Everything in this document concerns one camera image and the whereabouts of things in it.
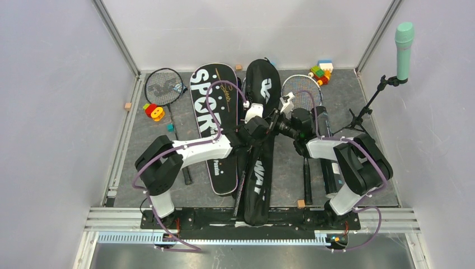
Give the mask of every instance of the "green toy block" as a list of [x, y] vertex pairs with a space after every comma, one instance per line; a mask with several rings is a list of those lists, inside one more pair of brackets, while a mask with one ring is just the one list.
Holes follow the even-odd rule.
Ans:
[[315, 73], [315, 75], [316, 75], [317, 78], [321, 78], [321, 77], [325, 76], [325, 71], [320, 69]]
[[321, 70], [319, 66], [314, 66], [310, 69], [313, 74], [316, 74], [317, 71]]
[[325, 71], [323, 71], [322, 69], [320, 69], [319, 66], [314, 66], [310, 69], [312, 71], [313, 74], [315, 74], [315, 76], [317, 78], [321, 78], [325, 75]]

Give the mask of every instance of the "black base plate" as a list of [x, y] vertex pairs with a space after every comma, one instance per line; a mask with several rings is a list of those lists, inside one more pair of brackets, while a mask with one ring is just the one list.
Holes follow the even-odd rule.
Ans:
[[[151, 210], [144, 211], [141, 229], [161, 229]], [[345, 220], [350, 230], [360, 230], [358, 214], [350, 213], [345, 220], [332, 226], [324, 223], [323, 210], [309, 208], [275, 208], [269, 211], [266, 226], [238, 226], [244, 220], [232, 216], [232, 208], [177, 208], [162, 222], [168, 229], [176, 229], [180, 223], [180, 238], [204, 240], [258, 240], [258, 239], [315, 239], [315, 230], [344, 230]]]

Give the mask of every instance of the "yellow toy block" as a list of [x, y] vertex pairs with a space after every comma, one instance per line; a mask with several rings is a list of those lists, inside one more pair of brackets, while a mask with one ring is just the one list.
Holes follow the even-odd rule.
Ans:
[[162, 107], [158, 106], [154, 111], [152, 111], [152, 114], [150, 114], [150, 116], [154, 121], [158, 122], [165, 116], [165, 111]]

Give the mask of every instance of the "white wall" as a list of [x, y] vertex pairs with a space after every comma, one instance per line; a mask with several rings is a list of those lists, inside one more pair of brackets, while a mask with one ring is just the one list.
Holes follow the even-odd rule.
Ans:
[[390, 0], [104, 0], [141, 70], [209, 62], [355, 67]]
[[362, 72], [368, 95], [395, 75], [395, 28], [412, 21], [409, 82], [374, 102], [402, 200], [421, 225], [434, 268], [472, 268], [475, 215], [475, 2], [405, 1]]
[[2, 1], [0, 59], [0, 267], [71, 268], [133, 75], [91, 1]]

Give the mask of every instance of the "green microphone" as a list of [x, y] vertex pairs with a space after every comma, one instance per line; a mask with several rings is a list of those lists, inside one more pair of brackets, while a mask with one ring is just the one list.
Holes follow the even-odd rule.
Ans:
[[405, 83], [409, 77], [411, 65], [411, 45], [414, 41], [414, 27], [412, 22], [403, 22], [396, 29], [396, 48], [398, 51], [398, 74], [397, 78]]

